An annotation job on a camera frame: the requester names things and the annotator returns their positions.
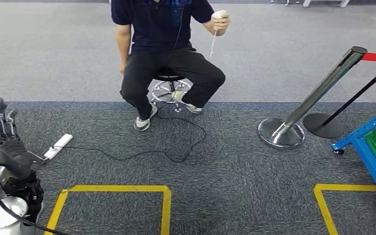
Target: yellow tape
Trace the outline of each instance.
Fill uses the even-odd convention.
[[[47,228],[55,229],[57,226],[58,218],[60,217],[61,210],[64,207],[66,202],[67,196],[69,195],[69,191],[67,189],[63,189],[58,196],[57,202],[55,203],[54,209],[52,210],[52,214],[49,218]],[[53,233],[45,232],[44,235],[53,235]]]
[[[162,223],[161,235],[169,235],[169,226],[171,223],[171,190],[166,187],[162,202]]]
[[[376,185],[337,185],[337,184],[316,184],[319,190],[334,191],[376,191]]]
[[[316,184],[313,188],[316,201],[318,202],[321,215],[324,218],[329,235],[338,235],[332,216],[329,212],[322,190],[332,191],[373,191],[376,192],[376,185],[339,185],[339,184]]]
[[[55,229],[61,210],[64,207],[69,192],[162,192],[162,222],[161,235],[169,235],[171,221],[171,190],[165,185],[76,185],[70,189],[63,189],[55,203],[47,227]]]
[[[336,230],[335,224],[333,223],[332,216],[327,206],[327,202],[325,201],[320,187],[318,187],[318,185],[315,185],[315,187],[313,188],[313,192],[315,193],[315,198],[318,202],[319,209],[321,210],[321,214],[324,218],[325,225],[328,229],[329,235],[338,235],[338,231]]]

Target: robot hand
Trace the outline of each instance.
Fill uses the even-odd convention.
[[[16,179],[25,179],[31,174],[33,158],[18,135],[15,124],[17,111],[7,115],[6,104],[0,98],[0,166],[4,166]]]

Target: white sneaker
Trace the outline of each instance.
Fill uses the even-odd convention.
[[[135,120],[135,124],[133,124],[133,127],[135,128],[135,130],[145,131],[150,127],[150,119],[158,111],[158,108],[154,104],[150,103],[150,105],[152,106],[152,111],[150,112],[149,119],[148,120],[141,120],[139,117],[137,117],[136,120]]]
[[[185,104],[187,106],[188,111],[194,114],[199,114],[202,111],[202,108],[197,108],[192,104],[187,104],[182,101],[182,97],[184,97],[185,92],[175,91],[172,93],[172,97],[178,103]]]

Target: man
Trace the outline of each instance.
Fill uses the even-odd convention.
[[[229,15],[211,19],[214,11],[207,0],[112,0],[111,5],[121,56],[119,71],[124,76],[120,93],[139,113],[134,128],[149,128],[150,119],[158,110],[146,95],[149,84],[163,67],[193,83],[186,94],[175,92],[173,97],[186,104],[189,111],[200,113],[224,83],[225,75],[192,48],[191,16],[211,34],[221,36],[230,24]],[[131,26],[134,44],[129,54]]]

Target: cart wheel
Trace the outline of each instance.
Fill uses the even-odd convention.
[[[342,154],[344,154],[344,153],[345,153],[345,151],[344,151],[344,150],[342,150],[342,149],[339,149],[339,150],[334,150],[334,151],[333,151],[333,153],[334,153],[334,154],[339,154],[339,155],[342,155]]]

